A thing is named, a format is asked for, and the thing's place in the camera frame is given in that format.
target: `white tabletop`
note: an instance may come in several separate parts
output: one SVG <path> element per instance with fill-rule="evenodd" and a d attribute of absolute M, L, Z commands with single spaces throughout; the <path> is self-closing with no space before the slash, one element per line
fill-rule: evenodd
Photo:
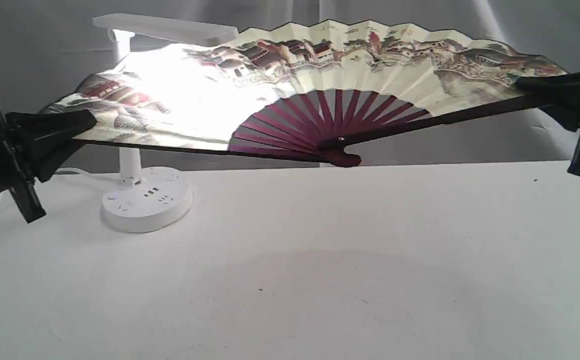
<path fill-rule="evenodd" d="M 150 234 L 79 175 L 0 211 L 0 359 L 580 359 L 567 162 L 199 171 Z"/>

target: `gray fabric backdrop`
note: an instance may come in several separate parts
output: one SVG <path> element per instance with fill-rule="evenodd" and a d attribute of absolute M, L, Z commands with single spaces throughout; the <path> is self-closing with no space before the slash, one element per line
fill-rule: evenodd
<path fill-rule="evenodd" d="M 113 65 L 105 30 L 95 16 L 127 12 L 248 27 L 310 25 L 332 18 L 353 23 L 416 23 L 491 37 L 521 52 L 541 53 L 580 71 L 580 0 L 0 0 L 0 104 L 5 112 L 36 112 L 73 91 L 86 75 Z M 133 48 L 159 46 L 137 37 Z M 576 136 L 537 110 L 421 130 L 352 147 L 363 165 L 563 160 Z M 142 151 L 144 164 L 179 169 L 313 166 L 219 155 Z M 86 146 L 67 166 L 118 169 L 117 150 Z"/>

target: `chinese folding fan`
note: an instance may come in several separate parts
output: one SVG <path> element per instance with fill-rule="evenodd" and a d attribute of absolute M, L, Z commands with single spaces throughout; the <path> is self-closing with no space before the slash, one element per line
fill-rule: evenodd
<path fill-rule="evenodd" d="M 343 145 L 533 107 L 521 76 L 564 71 L 457 30 L 331 20 L 133 53 L 44 112 L 88 109 L 88 142 L 356 166 Z"/>

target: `painted fan paper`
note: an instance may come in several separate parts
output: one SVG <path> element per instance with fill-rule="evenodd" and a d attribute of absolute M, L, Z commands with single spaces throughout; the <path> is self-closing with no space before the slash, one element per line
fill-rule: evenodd
<path fill-rule="evenodd" d="M 457 30 L 327 20 L 132 53 L 42 112 L 94 112 L 83 141 L 354 166 L 319 144 L 510 100 L 520 76 L 563 74 Z"/>

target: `lamp base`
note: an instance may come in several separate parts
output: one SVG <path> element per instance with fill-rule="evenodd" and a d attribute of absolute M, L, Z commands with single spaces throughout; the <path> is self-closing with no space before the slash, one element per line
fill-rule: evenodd
<path fill-rule="evenodd" d="M 108 223 L 127 233 L 149 233 L 181 219 L 192 207 L 192 189 L 181 171 L 167 167 L 141 170 L 141 181 L 103 195 Z"/>

